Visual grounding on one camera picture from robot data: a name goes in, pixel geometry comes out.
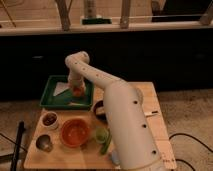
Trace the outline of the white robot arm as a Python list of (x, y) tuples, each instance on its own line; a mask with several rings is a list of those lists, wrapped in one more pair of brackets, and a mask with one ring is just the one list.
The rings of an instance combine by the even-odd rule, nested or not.
[(104, 91), (103, 107), (120, 167), (128, 171), (166, 171), (142, 109), (140, 91), (127, 81), (90, 66), (89, 60), (84, 51), (65, 58), (68, 82), (74, 89), (87, 79)]

